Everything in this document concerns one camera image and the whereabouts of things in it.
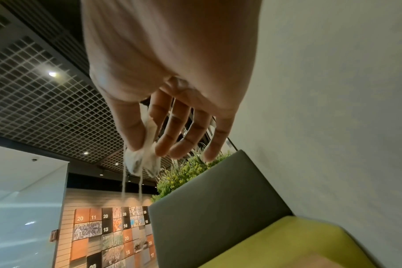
foliage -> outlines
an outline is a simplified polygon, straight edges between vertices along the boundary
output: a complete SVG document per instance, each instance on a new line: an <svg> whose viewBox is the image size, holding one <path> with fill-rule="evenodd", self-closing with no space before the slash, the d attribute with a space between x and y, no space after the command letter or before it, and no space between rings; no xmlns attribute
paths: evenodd
<svg viewBox="0 0 402 268"><path fill-rule="evenodd" d="M220 154L214 161L205 163L201 158L202 152L196 151L193 156L189 157L186 162L178 164L173 161L169 170L165 170L159 178L157 178L158 195L153 195L153 202L160 200L180 186L189 182L199 174L209 170L222 160L230 156L230 153Z"/></svg>

slatted wall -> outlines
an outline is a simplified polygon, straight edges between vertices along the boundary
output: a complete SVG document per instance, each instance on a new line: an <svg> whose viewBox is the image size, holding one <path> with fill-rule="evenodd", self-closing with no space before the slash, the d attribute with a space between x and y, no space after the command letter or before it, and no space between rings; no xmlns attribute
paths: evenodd
<svg viewBox="0 0 402 268"><path fill-rule="evenodd" d="M125 201L121 201L121 193L67 189L64 199L64 212L61 220L60 239L58 241L57 258L55 268L86 268L86 258L74 260L70 263L70 250L72 246L73 217L77 208L94 207L135 207L151 205L151 195L143 195L142 204L139 202L138 194L127 193ZM87 255L101 251L101 236L89 238Z"/></svg>

yellow cushion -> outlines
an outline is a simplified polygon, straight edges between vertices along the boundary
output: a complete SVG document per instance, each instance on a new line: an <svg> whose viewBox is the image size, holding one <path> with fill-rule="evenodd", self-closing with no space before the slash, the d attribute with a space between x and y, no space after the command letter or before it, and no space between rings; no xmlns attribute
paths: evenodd
<svg viewBox="0 0 402 268"><path fill-rule="evenodd" d="M287 216L200 268L281 268L318 253L345 268L376 268L338 226Z"/></svg>

orange panel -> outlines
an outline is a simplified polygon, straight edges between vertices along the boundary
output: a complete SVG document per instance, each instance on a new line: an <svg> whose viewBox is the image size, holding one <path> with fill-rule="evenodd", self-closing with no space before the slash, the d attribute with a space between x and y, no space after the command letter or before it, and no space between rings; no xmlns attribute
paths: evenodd
<svg viewBox="0 0 402 268"><path fill-rule="evenodd" d="M97 222L102 220L101 214L102 214L101 208L91 208L91 212L89 213L89 221Z"/></svg>
<svg viewBox="0 0 402 268"><path fill-rule="evenodd" d="M140 252L135 254L135 268L140 268Z"/></svg>
<svg viewBox="0 0 402 268"><path fill-rule="evenodd" d="M123 242L129 243L132 242L132 229L123 230Z"/></svg>
<svg viewBox="0 0 402 268"><path fill-rule="evenodd" d="M154 245L154 236L152 234L147 235L147 242L149 247Z"/></svg>
<svg viewBox="0 0 402 268"><path fill-rule="evenodd" d="M89 222L89 208L78 208L74 211L74 223Z"/></svg>
<svg viewBox="0 0 402 268"><path fill-rule="evenodd" d="M149 256L151 259L154 259L157 257L157 253L155 252L155 246L152 246L149 248Z"/></svg>
<svg viewBox="0 0 402 268"><path fill-rule="evenodd" d="M87 255L87 245L89 238L80 239L72 242L72 252L70 253L70 260L77 260Z"/></svg>
<svg viewBox="0 0 402 268"><path fill-rule="evenodd" d="M133 254L135 254L133 241L130 241L129 243L125 243L125 258L132 256Z"/></svg>

human hand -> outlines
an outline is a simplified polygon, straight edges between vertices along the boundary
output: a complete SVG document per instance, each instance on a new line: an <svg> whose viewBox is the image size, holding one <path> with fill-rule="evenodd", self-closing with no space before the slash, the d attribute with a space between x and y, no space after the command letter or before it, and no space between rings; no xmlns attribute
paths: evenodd
<svg viewBox="0 0 402 268"><path fill-rule="evenodd" d="M91 78L128 147L139 150L145 128L138 102L161 127L175 102L158 156L186 155L216 117L204 151L220 152L250 81L260 0L84 0L83 29ZM175 144L194 108L193 123Z"/></svg>

